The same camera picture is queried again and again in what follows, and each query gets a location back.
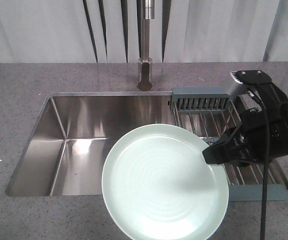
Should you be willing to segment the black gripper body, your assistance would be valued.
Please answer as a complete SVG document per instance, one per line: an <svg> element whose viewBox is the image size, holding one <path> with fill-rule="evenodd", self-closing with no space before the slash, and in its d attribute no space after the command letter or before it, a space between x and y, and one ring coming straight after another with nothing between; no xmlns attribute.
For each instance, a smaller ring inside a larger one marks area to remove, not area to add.
<svg viewBox="0 0 288 240"><path fill-rule="evenodd" d="M245 144L245 161L265 165L273 159L288 155L288 102L269 108L258 100L261 110L248 109L241 113L240 140Z"/></svg>

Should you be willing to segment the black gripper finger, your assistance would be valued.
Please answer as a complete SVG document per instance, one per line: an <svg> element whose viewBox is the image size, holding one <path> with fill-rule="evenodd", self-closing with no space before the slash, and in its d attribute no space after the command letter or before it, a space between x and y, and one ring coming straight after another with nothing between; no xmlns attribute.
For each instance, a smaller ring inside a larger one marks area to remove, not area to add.
<svg viewBox="0 0 288 240"><path fill-rule="evenodd" d="M208 165L241 165L246 160L244 149L241 127L237 126L227 129L214 144L202 151L202 155Z"/></svg>

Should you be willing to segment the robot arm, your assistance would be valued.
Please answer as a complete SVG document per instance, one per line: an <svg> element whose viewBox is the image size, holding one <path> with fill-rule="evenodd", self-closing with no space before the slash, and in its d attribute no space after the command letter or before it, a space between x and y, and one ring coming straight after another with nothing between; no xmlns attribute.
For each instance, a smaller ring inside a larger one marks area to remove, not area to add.
<svg viewBox="0 0 288 240"><path fill-rule="evenodd" d="M253 108L240 113L241 122L227 129L211 146L203 150L209 165L232 164L239 167L265 162L288 155L288 103L277 111L273 119L269 111Z"/></svg>

